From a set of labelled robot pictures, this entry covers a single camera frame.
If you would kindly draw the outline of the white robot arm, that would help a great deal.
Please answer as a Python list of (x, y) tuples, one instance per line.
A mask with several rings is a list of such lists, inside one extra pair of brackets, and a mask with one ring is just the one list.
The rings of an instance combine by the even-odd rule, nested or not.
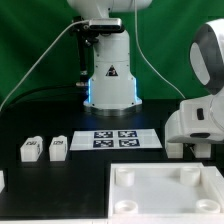
[[(84, 107), (102, 115), (122, 115), (142, 106), (136, 78), (130, 72), (129, 34), (112, 12), (135, 12), (152, 0), (67, 0), (81, 16), (81, 30), (93, 45), (94, 73), (88, 80), (89, 96)], [(224, 118), (213, 113), (215, 97), (185, 100), (165, 124), (167, 143), (224, 141)]]

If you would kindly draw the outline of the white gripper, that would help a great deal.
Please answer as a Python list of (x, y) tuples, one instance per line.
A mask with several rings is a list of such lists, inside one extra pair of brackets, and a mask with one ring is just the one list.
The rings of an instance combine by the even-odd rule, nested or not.
[(211, 116), (211, 99), (190, 99), (180, 107), (165, 125), (166, 143), (224, 143), (224, 130)]

